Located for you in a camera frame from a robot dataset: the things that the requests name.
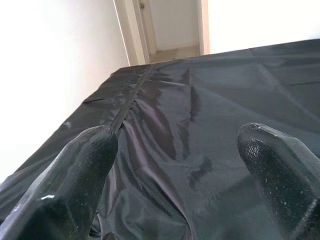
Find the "tiled floor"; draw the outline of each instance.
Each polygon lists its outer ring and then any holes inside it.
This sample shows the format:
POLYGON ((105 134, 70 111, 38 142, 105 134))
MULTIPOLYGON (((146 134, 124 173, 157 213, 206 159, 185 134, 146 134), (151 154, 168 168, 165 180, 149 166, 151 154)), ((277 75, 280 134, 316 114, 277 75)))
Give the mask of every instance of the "tiled floor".
POLYGON ((200 49, 199 46, 187 46, 182 48, 176 48, 166 51, 157 51, 154 56, 151 57, 151 63, 166 62, 174 59, 184 59, 199 57, 200 49))

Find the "white wall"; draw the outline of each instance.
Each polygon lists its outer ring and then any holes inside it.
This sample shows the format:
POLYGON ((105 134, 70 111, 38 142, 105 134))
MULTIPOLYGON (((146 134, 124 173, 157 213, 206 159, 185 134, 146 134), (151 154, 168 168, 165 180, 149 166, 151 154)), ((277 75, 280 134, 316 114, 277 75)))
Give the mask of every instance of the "white wall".
POLYGON ((210 52, 320 38, 319 0, 209 0, 210 52))
POLYGON ((158 50, 199 44, 196 0, 149 0, 158 50))
POLYGON ((113 0, 0 3, 0 182, 128 66, 113 0))

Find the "white door frame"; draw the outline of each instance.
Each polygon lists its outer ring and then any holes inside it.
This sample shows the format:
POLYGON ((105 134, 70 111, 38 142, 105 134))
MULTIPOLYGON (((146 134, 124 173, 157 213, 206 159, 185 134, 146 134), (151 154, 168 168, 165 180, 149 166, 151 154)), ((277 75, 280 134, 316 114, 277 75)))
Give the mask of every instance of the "white door frame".
MULTIPOLYGON (((149 64, 150 55, 157 51, 149 0, 114 0, 114 4, 130 65, 149 64), (146 8, 143 13, 145 26, 140 1, 146 8)), ((210 53, 208 0, 197 0, 197 12, 200 52, 206 55, 210 53)))
POLYGON ((197 0, 199 43, 201 55, 210 54, 208 1, 209 0, 197 0))

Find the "door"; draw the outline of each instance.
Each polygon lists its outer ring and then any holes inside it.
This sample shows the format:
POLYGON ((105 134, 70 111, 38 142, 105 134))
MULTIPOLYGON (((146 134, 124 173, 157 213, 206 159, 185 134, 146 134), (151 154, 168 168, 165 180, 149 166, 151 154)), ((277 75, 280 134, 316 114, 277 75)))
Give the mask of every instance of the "door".
POLYGON ((154 31, 154 24, 151 16, 150 0, 140 0, 139 8, 143 26, 143 34, 146 40, 149 57, 157 52, 157 43, 154 31))

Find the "black plastic sheet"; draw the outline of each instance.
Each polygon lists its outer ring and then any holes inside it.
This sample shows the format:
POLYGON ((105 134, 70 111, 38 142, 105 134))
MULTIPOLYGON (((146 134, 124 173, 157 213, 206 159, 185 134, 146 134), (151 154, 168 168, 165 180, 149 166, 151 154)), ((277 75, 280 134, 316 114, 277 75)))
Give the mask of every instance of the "black plastic sheet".
POLYGON ((320 157, 320 40, 122 68, 0 185, 0 221, 83 130, 112 126, 118 154, 91 235, 281 240, 237 149, 249 122, 320 157))

